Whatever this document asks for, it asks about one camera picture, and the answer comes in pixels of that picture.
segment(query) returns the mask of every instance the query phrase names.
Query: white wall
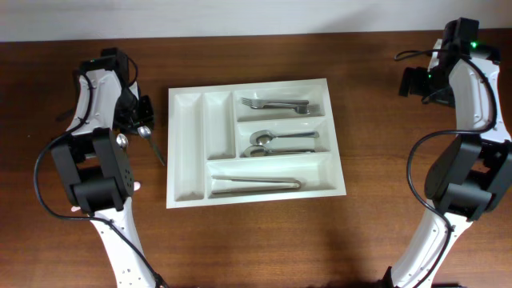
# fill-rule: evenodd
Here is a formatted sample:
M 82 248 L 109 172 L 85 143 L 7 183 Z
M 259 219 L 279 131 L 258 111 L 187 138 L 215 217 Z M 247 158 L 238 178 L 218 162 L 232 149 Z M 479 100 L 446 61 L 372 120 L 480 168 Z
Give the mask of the white wall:
M 7 0 L 0 41 L 512 27 L 511 0 Z

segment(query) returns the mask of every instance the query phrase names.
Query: tabletop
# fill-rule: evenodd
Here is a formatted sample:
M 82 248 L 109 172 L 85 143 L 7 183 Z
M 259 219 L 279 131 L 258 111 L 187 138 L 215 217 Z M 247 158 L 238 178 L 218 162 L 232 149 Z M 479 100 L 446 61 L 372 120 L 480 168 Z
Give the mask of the tabletop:
M 166 209 L 166 167 L 140 137 L 128 154 L 142 188 L 134 220 L 144 252 L 176 287 L 323 287 L 380 279 L 404 253 L 424 208 L 406 182 L 406 158 L 421 136 L 455 127 L 455 111 L 398 96 L 402 50 L 425 50 L 441 31 L 290 36 L 151 38 L 0 43 L 0 286 L 115 287 L 100 237 L 88 222 L 44 212 L 32 175 L 43 146 L 64 131 L 74 106 L 73 69 L 103 48 L 124 50 L 154 104 L 154 138 L 166 154 L 169 88 L 327 78 L 347 196 Z M 512 30 L 483 30 L 502 51 L 499 92 L 512 127 Z M 453 140 L 422 146 L 413 168 L 422 187 Z M 71 214 L 53 161 L 40 185 Z M 512 195 L 457 241 L 434 282 L 504 287 L 512 282 Z

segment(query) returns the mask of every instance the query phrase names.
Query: white cutlery tray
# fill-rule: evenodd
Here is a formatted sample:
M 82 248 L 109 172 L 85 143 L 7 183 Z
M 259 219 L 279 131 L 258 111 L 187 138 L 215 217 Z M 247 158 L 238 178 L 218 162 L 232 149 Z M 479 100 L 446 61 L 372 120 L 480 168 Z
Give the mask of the white cutlery tray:
M 309 100 L 320 109 L 312 114 L 256 110 L 243 105 L 241 98 Z M 249 137 L 260 130 L 275 134 L 315 130 L 319 138 L 278 138 L 266 147 L 316 153 L 244 158 Z M 169 89 L 167 154 L 167 208 L 346 195 L 325 79 Z M 212 176 L 294 178 L 302 187 L 220 195 L 212 190 L 240 184 Z

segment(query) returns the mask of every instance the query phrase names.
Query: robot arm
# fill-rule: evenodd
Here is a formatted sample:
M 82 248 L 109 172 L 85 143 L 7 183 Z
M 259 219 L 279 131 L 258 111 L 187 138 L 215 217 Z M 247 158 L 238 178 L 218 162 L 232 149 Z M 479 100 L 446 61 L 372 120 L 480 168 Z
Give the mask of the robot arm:
M 426 210 L 407 251 L 386 272 L 386 287 L 431 287 L 435 273 L 461 233 L 482 213 L 492 211 L 512 184 L 512 145 L 498 97 L 499 52 L 488 46 L 479 49 L 477 32 L 475 20 L 460 18 L 448 23 L 443 40 L 434 48 L 453 53 L 434 53 L 429 69 L 407 68 L 404 73 L 401 94 L 411 92 L 429 102 L 455 106 L 458 130 L 485 129 L 493 116 L 496 124 L 481 134 L 457 136 L 432 165 L 425 184 L 428 203 L 448 218 L 453 232 L 447 242 L 446 223 Z M 460 55 L 471 57 L 484 73 L 492 95 L 476 69 Z M 473 170 L 477 162 L 486 170 Z M 440 255 L 443 245 L 446 248 Z M 433 267 L 438 257 L 440 261 Z
M 139 127 L 154 124 L 149 97 L 140 97 L 136 81 L 129 80 L 129 60 L 113 48 L 103 50 L 100 58 L 81 64 L 80 96 L 68 130 L 80 123 L 90 104 L 89 117 L 51 153 L 71 205 L 79 206 L 84 214 L 111 222 L 143 254 L 131 209 L 133 172 L 112 132 L 120 129 L 137 134 Z M 99 165 L 87 166 L 92 158 Z M 107 224 L 91 222 L 103 241 L 118 287 L 155 287 L 145 260 Z

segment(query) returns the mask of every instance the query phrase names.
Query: brown table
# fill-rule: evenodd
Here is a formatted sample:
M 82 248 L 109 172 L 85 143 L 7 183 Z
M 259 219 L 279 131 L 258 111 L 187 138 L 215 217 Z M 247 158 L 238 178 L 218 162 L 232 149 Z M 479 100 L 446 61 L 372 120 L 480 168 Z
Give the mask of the brown table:
M 398 96 L 401 50 L 428 49 L 441 31 L 232 38 L 160 38 L 0 44 L 0 286 L 115 287 L 91 224 L 46 214 L 32 187 L 39 150 L 69 122 L 71 71 L 100 49 L 118 46 L 139 66 L 142 92 L 157 114 L 155 137 L 167 143 L 167 89 L 327 78 L 345 197 L 166 209 L 166 168 L 147 143 L 131 137 L 131 165 L 142 189 L 134 217 L 144 252 L 174 286 L 320 287 L 381 278 L 404 252 L 424 208 L 405 179 L 409 149 L 429 132 L 454 128 L 454 110 Z M 499 89 L 512 127 L 512 30 L 485 30 L 502 49 Z M 414 179 L 422 187 L 452 137 L 420 148 Z M 70 205 L 53 162 L 40 173 L 45 199 Z M 512 194 L 456 243 L 436 282 L 505 287 L 512 282 Z

